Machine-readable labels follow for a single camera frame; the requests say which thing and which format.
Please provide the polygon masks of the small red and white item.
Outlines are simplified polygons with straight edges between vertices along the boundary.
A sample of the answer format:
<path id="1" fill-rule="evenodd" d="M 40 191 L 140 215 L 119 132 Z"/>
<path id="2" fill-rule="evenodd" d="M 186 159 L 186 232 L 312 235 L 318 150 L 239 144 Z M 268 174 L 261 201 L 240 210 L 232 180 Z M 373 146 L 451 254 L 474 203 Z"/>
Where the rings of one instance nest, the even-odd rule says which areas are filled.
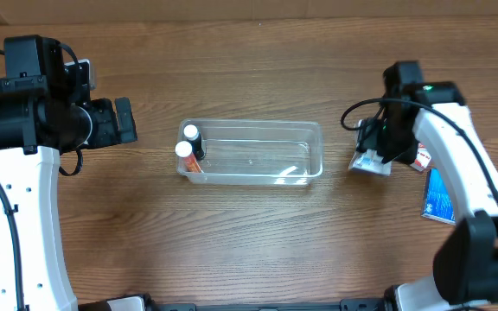
<path id="1" fill-rule="evenodd" d="M 422 172 L 428 168 L 430 161 L 430 153 L 422 143 L 419 143 L 416 158 L 411 164 L 411 167 L 415 168 L 419 172 Z"/>

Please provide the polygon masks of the white and blue box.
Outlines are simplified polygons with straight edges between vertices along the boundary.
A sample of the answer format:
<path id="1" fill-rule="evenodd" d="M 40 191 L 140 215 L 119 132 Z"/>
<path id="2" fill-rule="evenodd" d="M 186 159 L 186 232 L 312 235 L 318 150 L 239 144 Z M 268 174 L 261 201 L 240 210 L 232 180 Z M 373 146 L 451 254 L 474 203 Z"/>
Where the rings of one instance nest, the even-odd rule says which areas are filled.
<path id="1" fill-rule="evenodd" d="M 364 153 L 355 151 L 348 169 L 351 171 L 362 171 L 375 175 L 389 176 L 391 174 L 392 164 L 390 162 L 383 163 L 382 160 L 383 157 L 379 156 L 375 150 L 368 149 Z"/>

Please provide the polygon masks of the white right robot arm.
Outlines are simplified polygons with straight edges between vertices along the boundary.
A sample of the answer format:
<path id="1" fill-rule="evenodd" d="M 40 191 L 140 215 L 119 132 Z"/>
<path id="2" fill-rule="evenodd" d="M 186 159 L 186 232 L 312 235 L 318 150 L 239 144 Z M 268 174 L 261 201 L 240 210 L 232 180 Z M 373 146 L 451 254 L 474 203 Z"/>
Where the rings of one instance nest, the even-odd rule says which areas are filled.
<path id="1" fill-rule="evenodd" d="M 476 134 L 471 112 L 452 82 L 426 83 L 416 61 L 383 73 L 384 162 L 422 143 L 442 177 L 456 227 L 433 260 L 430 276 L 393 291 L 398 310 L 457 310 L 498 302 L 498 172 Z"/>

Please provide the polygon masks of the dark bottle with white cap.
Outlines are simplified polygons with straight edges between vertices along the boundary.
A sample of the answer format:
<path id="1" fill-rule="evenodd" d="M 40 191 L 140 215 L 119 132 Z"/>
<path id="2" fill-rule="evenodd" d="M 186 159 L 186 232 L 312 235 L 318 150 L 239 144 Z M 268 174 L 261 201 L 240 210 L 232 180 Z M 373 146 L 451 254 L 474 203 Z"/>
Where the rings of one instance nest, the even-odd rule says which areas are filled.
<path id="1" fill-rule="evenodd" d="M 195 125 L 188 124 L 183 128 L 183 135 L 191 144 L 196 160 L 203 160 L 206 156 L 206 146 L 200 130 Z"/>

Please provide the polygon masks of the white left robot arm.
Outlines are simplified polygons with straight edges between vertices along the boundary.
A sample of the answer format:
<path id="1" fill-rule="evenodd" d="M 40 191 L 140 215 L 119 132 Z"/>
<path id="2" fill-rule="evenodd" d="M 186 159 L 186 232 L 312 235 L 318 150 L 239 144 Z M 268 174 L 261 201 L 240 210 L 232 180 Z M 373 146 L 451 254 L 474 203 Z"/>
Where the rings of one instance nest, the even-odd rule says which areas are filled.
<path id="1" fill-rule="evenodd" d="M 0 310 L 79 310 L 61 240 L 61 157 L 135 142 L 131 103 L 91 99 L 90 61 L 56 39 L 9 37 L 2 55 Z"/>

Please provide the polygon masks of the orange tube with white cap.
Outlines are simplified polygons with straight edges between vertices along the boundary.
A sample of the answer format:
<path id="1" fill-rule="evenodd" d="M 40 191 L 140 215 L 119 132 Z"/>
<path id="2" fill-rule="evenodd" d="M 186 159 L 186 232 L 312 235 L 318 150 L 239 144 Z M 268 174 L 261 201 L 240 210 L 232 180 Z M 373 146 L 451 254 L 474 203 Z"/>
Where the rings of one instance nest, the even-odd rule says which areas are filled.
<path id="1" fill-rule="evenodd" d="M 186 169 L 191 173 L 201 173 L 201 167 L 188 141 L 180 141 L 175 146 L 176 155 L 183 161 Z"/>

